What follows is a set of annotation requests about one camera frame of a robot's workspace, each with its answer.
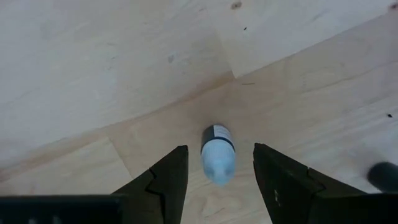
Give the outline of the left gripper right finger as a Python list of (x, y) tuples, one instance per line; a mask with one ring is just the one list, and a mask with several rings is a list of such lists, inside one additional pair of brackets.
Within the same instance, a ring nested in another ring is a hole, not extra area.
[(316, 198), (364, 194), (266, 144), (255, 143), (253, 166), (272, 223), (309, 223)]

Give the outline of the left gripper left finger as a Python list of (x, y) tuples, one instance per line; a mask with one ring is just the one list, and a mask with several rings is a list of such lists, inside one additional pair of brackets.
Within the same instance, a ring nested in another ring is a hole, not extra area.
[(178, 146), (115, 194), (122, 223), (180, 224), (188, 184), (188, 147)]

